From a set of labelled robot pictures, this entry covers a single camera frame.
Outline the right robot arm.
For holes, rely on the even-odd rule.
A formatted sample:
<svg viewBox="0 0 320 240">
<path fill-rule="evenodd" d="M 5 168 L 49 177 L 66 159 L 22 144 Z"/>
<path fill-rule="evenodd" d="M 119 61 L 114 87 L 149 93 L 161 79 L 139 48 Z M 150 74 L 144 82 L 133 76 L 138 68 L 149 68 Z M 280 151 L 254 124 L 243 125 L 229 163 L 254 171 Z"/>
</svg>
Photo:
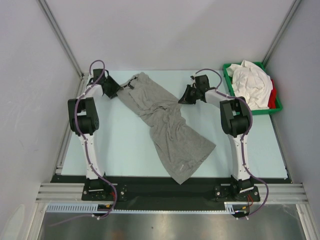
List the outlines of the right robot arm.
<svg viewBox="0 0 320 240">
<path fill-rule="evenodd" d="M 220 110 L 223 132 L 228 136 L 231 156 L 232 175 L 230 194 L 242 201 L 254 189 L 254 177 L 248 164 L 248 134 L 253 124 L 253 117 L 246 101 L 218 91 L 216 88 L 199 88 L 188 84 L 178 101 L 180 104 L 195 104 L 197 100 L 212 104 Z"/>
</svg>

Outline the grey t-shirt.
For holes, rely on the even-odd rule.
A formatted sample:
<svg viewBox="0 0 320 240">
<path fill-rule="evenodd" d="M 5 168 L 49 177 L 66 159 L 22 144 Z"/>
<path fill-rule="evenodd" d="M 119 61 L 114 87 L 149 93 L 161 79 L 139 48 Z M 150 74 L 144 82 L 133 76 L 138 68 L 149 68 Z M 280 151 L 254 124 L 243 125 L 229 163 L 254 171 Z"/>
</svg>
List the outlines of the grey t-shirt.
<svg viewBox="0 0 320 240">
<path fill-rule="evenodd" d="M 215 149 L 213 142 L 187 125 L 178 99 L 144 72 L 124 83 L 117 96 L 149 126 L 158 157 L 178 184 L 188 180 Z"/>
</svg>

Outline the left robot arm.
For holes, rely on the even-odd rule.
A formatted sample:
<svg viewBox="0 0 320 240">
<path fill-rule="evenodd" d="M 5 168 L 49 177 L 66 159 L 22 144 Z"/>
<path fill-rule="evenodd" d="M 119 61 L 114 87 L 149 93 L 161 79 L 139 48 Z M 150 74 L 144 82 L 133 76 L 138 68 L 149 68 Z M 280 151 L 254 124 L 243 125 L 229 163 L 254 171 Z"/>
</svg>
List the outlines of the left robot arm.
<svg viewBox="0 0 320 240">
<path fill-rule="evenodd" d="M 106 95 L 117 96 L 121 86 L 111 77 L 92 77 L 79 97 L 67 101 L 69 126 L 82 146 L 86 163 L 86 181 L 81 199 L 84 201 L 117 199 L 117 190 L 105 177 L 105 170 L 98 163 L 95 132 L 100 121 L 95 101 Z"/>
</svg>

